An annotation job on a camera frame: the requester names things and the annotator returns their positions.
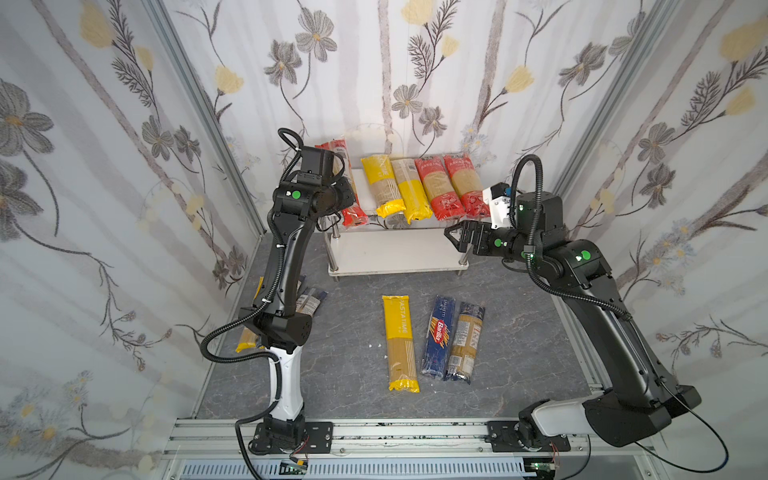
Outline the red spaghetti bag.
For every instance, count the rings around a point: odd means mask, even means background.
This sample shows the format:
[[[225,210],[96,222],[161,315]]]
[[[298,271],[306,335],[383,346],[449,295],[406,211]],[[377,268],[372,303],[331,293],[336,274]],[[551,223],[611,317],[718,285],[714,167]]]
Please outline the red spaghetti bag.
[[[417,158],[415,165],[436,219],[445,221],[464,216],[465,209],[454,190],[442,158]]]
[[[489,217],[489,207],[483,200],[483,185],[471,159],[445,155],[443,161],[466,215],[470,219]]]

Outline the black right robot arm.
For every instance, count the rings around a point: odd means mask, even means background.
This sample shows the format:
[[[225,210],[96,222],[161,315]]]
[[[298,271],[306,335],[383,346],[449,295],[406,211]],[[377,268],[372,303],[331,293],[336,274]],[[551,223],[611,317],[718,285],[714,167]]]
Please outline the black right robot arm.
[[[587,397],[536,402],[518,415],[511,445],[528,451],[562,435],[598,437],[613,447],[639,445],[690,414],[702,399],[678,382],[640,333],[600,249],[569,240],[559,196],[543,189],[543,165],[523,156],[510,183],[490,189],[488,222],[463,220],[445,228],[461,253],[522,262],[532,282],[570,308],[600,358],[610,385]]]

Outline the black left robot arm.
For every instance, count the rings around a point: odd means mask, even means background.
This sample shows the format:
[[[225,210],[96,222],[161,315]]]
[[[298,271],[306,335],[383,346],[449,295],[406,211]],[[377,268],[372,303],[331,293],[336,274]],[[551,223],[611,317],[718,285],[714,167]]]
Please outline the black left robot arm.
[[[205,336],[200,351],[205,359],[220,364],[258,358],[270,361],[270,405],[236,426],[260,420],[260,440],[269,447],[296,451],[306,441],[300,360],[312,328],[312,317],[297,311],[298,281],[318,221],[340,215],[353,205],[355,194],[340,155],[305,145],[301,135],[288,128],[280,128],[278,136],[294,157],[273,192],[267,215],[272,244],[263,288],[255,305],[241,317]],[[211,341],[241,325],[259,335],[262,350],[241,357],[221,357],[209,351]]]

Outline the short yellow Pastatime bag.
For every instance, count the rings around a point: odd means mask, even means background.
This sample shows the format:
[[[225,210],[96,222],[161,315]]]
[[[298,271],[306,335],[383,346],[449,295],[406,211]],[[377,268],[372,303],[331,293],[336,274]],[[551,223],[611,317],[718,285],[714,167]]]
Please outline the short yellow Pastatime bag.
[[[386,218],[406,211],[388,155],[377,154],[361,159],[370,191],[376,201],[376,214]]]

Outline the red slim spaghetti pack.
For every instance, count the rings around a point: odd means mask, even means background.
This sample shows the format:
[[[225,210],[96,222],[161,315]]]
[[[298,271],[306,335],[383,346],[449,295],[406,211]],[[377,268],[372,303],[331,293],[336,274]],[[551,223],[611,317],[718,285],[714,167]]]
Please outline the red slim spaghetti pack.
[[[353,203],[342,210],[342,225],[344,228],[353,228],[368,223],[368,215],[364,212],[359,203],[357,189],[352,175],[352,165],[344,139],[334,139],[329,142],[316,145],[317,148],[329,150],[338,154],[344,161],[344,178],[352,189]]]

